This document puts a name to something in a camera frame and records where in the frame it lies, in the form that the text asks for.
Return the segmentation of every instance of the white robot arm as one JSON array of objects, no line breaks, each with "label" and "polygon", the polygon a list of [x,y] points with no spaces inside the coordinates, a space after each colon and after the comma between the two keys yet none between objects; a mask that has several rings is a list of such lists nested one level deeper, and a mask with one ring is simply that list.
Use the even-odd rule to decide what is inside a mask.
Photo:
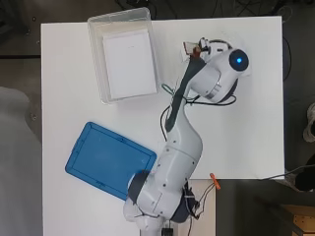
[{"label": "white robot arm", "polygon": [[203,143],[184,110],[190,89],[211,102],[225,101],[235,91],[237,79],[248,64],[247,55],[232,48],[208,63],[201,57],[190,58],[170,105],[165,122],[167,143],[157,170],[155,173],[143,171],[135,174],[128,186],[124,215],[128,221],[138,224],[141,235],[158,236],[166,220],[180,223],[194,214],[194,195],[188,189],[184,191],[184,186],[198,164]]}]

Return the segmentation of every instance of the blue plastic tray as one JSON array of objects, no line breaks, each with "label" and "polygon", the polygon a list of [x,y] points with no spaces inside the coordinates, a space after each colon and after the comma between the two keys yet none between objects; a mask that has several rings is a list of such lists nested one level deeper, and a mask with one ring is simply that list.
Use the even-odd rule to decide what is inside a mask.
[{"label": "blue plastic tray", "polygon": [[156,159],[153,151],[89,122],[73,147],[66,172],[126,200],[130,178],[151,170]]}]

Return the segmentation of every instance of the red object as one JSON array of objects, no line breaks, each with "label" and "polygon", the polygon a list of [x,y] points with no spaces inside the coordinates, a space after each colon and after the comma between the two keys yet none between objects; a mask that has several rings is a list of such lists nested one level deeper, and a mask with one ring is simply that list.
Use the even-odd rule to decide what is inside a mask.
[{"label": "red object", "polygon": [[217,181],[215,174],[214,174],[214,173],[211,173],[211,174],[210,174],[210,177],[213,179],[214,184],[215,184],[217,190],[220,190],[220,189],[221,189],[221,186],[220,186],[219,182]]}]

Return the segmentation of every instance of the clear plastic container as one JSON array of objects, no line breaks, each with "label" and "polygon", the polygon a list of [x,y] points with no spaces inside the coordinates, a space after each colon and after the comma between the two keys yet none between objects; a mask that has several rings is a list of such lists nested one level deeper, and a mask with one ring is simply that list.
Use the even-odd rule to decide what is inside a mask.
[{"label": "clear plastic container", "polygon": [[117,97],[113,95],[110,87],[110,82],[108,79],[108,70],[106,68],[106,46],[104,46],[103,41],[105,38],[113,38],[116,35],[122,33],[138,33],[142,30],[147,30],[147,38],[149,34],[151,55],[153,61],[154,71],[152,73],[152,78],[154,78],[154,83],[156,86],[156,91],[158,92],[158,64],[154,44],[154,34],[151,23],[150,12],[147,8],[139,8],[135,10],[128,10],[124,12],[112,13],[108,15],[103,15],[99,17],[93,17],[88,19],[91,45],[94,57],[94,67],[95,73],[98,80],[98,88],[100,93],[100,99],[103,103],[110,103],[112,101],[117,101],[127,97],[132,97],[134,95],[127,95],[126,97]]}]

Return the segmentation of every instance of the floor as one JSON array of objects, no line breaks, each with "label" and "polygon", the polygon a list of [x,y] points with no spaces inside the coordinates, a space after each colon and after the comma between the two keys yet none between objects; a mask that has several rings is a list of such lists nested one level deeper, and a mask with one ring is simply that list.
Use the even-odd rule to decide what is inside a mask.
[{"label": "floor", "polygon": [[[31,29],[29,35],[12,34],[0,43],[0,55],[39,55],[40,24],[83,22],[89,17],[119,11],[114,0],[16,0],[22,18]],[[157,20],[174,19],[166,0],[153,0],[157,6]],[[233,0],[171,0],[179,19],[252,16],[242,11]],[[269,12],[274,0],[264,0],[250,5],[255,14]],[[283,35],[291,49],[291,71],[283,83],[285,167],[292,169],[305,164],[315,153],[315,144],[302,139],[307,124],[306,109],[315,100],[315,57],[312,42],[315,40],[315,5],[295,3],[290,5],[292,16],[283,14]],[[288,50],[283,44],[283,70],[288,72]],[[0,60],[0,86],[23,91],[31,106],[27,121],[41,141],[40,60]],[[291,235],[285,227],[274,220],[257,202],[259,196],[268,201],[315,206],[313,193],[300,194],[274,181],[221,181],[222,190],[217,197],[217,235]]]}]

